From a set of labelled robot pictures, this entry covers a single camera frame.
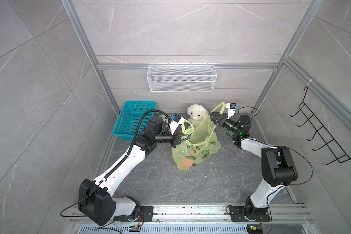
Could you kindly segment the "yellow-green avocado plastic bag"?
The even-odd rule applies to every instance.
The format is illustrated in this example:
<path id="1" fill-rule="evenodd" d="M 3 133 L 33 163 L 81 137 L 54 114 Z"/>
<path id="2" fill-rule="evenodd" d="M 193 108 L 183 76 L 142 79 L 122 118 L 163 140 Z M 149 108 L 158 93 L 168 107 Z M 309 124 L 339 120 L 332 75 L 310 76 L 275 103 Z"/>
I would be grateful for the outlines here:
<path id="1" fill-rule="evenodd" d="M 184 159 L 193 160 L 197 166 L 217 153 L 221 144 L 217 139 L 215 128 L 216 125 L 210 120 L 209 115 L 197 127 L 194 127 L 188 120 L 180 126 L 180 130 L 189 134 L 190 139 L 172 149 L 172 158 L 178 170 L 186 170 L 183 166 Z"/>

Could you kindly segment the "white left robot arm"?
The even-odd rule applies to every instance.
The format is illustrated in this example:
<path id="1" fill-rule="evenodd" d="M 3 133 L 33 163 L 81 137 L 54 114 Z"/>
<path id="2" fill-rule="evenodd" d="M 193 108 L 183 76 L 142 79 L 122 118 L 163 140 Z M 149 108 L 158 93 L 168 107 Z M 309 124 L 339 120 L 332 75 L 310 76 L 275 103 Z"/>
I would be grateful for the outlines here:
<path id="1" fill-rule="evenodd" d="M 95 179 L 85 179 L 81 183 L 78 210 L 99 226 L 104 226 L 111 218 L 118 216 L 136 220 L 140 214 L 140 202 L 130 197 L 116 198 L 114 194 L 129 173 L 158 144 L 168 143 L 175 148 L 189 138 L 189 135 L 177 130 L 185 122 L 186 119 L 177 114 L 167 121 L 160 116 L 151 117 L 146 127 L 136 133 L 129 148 L 112 166 Z"/>

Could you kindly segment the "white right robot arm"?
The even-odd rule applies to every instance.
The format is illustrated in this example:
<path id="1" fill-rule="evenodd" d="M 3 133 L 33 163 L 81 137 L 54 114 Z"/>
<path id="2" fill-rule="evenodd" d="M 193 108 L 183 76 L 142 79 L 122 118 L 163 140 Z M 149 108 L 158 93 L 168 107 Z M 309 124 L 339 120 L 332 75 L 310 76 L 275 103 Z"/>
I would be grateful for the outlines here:
<path id="1" fill-rule="evenodd" d="M 235 146 L 261 158 L 263 179 L 256 191 L 246 199 L 244 207 L 246 219 L 257 220 L 266 214 L 272 199 L 298 178 L 290 149 L 252 138 L 249 134 L 252 120 L 248 115 L 240 116 L 237 121 L 218 113 L 210 113 L 209 117 L 214 125 L 232 133 Z"/>

